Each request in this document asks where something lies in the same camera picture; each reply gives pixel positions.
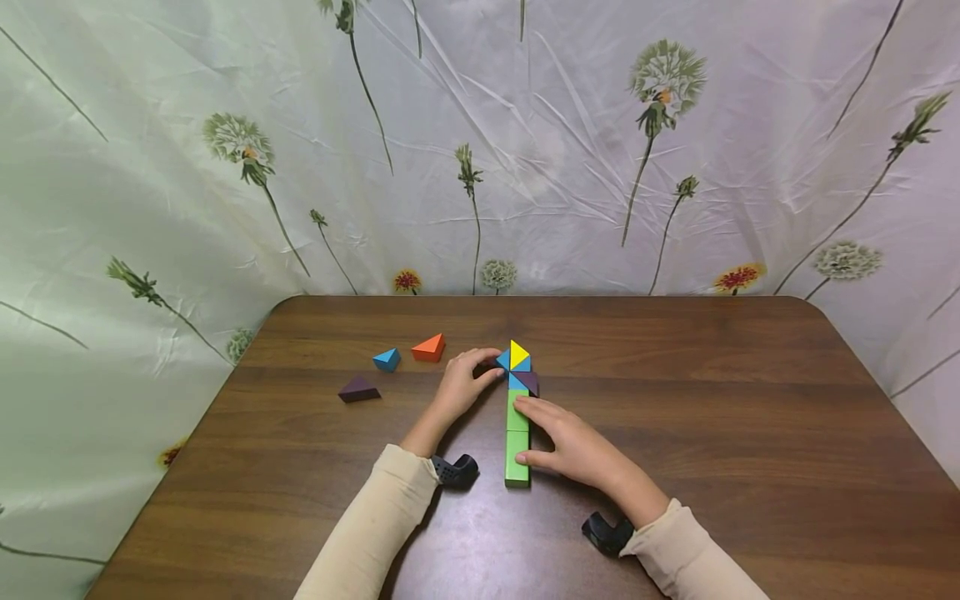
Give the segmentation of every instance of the orange triangular block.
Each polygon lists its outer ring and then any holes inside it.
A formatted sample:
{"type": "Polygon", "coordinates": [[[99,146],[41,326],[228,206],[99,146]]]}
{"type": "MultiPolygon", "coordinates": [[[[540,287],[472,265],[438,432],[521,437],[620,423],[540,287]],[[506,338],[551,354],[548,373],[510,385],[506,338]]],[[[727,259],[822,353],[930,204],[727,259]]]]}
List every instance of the orange triangular block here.
{"type": "Polygon", "coordinates": [[[433,336],[426,342],[421,342],[417,344],[411,350],[414,353],[414,359],[425,361],[428,363],[438,363],[440,362],[440,357],[444,353],[444,348],[446,347],[446,341],[444,340],[444,335],[438,333],[433,336]]]}

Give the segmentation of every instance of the block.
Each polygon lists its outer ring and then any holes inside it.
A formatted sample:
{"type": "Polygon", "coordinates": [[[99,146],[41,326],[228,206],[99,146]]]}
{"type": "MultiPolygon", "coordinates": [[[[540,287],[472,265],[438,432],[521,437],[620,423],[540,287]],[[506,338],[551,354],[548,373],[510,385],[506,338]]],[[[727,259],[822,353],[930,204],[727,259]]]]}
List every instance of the block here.
{"type": "Polygon", "coordinates": [[[523,382],[517,379],[513,373],[510,373],[509,375],[507,375],[507,378],[508,378],[508,383],[507,383],[508,390],[521,390],[524,394],[530,391],[530,389],[527,388],[527,386],[523,385],[523,382]]]}
{"type": "Polygon", "coordinates": [[[503,350],[503,353],[496,357],[496,364],[502,367],[504,371],[510,370],[510,351],[508,349],[503,350]]]}
{"type": "Polygon", "coordinates": [[[532,371],[515,371],[510,373],[511,379],[516,379],[520,385],[525,387],[529,396],[540,397],[540,378],[532,371]]]}
{"type": "Polygon", "coordinates": [[[344,389],[341,390],[337,396],[344,402],[356,402],[357,400],[369,400],[380,397],[380,392],[366,379],[357,375],[344,386],[344,389]]]}
{"type": "Polygon", "coordinates": [[[373,363],[381,371],[394,372],[396,371],[396,366],[400,364],[400,353],[396,348],[391,348],[382,354],[374,356],[373,363]]]}
{"type": "Polygon", "coordinates": [[[516,397],[526,395],[525,390],[510,390],[507,392],[507,431],[530,431],[530,420],[514,407],[516,397]]]}
{"type": "Polygon", "coordinates": [[[513,371],[513,372],[529,372],[529,371],[532,370],[530,367],[531,367],[531,365],[530,365],[530,357],[527,356],[526,358],[524,358],[523,360],[521,360],[519,363],[517,363],[516,366],[511,369],[511,371],[513,371]]]}
{"type": "Polygon", "coordinates": [[[444,354],[446,341],[444,335],[438,333],[429,340],[421,342],[412,348],[414,358],[426,363],[439,363],[440,357],[444,354]]]}
{"type": "Polygon", "coordinates": [[[508,488],[529,488],[530,468],[518,463],[518,452],[530,449],[530,434],[526,431],[507,432],[507,450],[504,453],[503,483],[508,488]]]}
{"type": "Polygon", "coordinates": [[[510,370],[516,369],[516,366],[530,357],[530,352],[523,349],[523,346],[517,342],[510,341],[510,370]]]}

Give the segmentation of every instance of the purple triangular block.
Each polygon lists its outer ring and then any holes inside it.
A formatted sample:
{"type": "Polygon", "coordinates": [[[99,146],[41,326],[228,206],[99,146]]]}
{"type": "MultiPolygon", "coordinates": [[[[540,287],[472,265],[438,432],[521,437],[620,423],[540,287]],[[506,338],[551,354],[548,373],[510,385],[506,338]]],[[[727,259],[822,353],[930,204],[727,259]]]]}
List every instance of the purple triangular block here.
{"type": "Polygon", "coordinates": [[[513,371],[511,375],[530,390],[530,396],[540,397],[540,378],[532,371],[513,371]]]}
{"type": "Polygon", "coordinates": [[[380,392],[362,376],[357,375],[344,386],[344,389],[337,396],[344,402],[356,402],[357,400],[380,397],[380,392]]]}

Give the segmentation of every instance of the yellow triangular block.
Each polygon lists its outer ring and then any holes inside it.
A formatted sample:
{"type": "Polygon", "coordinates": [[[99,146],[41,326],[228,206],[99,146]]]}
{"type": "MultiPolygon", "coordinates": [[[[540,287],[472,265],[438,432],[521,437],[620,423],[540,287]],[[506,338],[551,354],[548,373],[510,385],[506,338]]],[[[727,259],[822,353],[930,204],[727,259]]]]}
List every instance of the yellow triangular block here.
{"type": "Polygon", "coordinates": [[[517,365],[523,362],[523,360],[530,356],[530,352],[523,349],[523,346],[517,342],[510,341],[510,368],[514,369],[517,365]]]}

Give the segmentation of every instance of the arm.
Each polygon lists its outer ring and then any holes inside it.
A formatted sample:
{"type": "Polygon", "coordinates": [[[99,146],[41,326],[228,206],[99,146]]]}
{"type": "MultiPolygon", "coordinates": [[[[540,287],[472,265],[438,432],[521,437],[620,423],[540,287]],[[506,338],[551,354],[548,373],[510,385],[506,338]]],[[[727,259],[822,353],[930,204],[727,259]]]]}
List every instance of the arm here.
{"type": "Polygon", "coordinates": [[[528,450],[518,462],[549,468],[608,495],[637,531],[620,556],[636,555],[657,587],[675,600],[764,600],[766,594],[714,542],[690,509],[576,415],[539,398],[515,407],[553,439],[553,452],[528,450]]]}
{"type": "Polygon", "coordinates": [[[503,374],[493,369],[473,378],[474,368],[499,354],[494,348],[474,348],[446,364],[437,395],[400,445],[387,445],[380,454],[367,483],[326,539],[295,600],[375,600],[380,595],[396,553],[420,524],[437,489],[437,473],[429,457],[450,425],[503,374]]]}

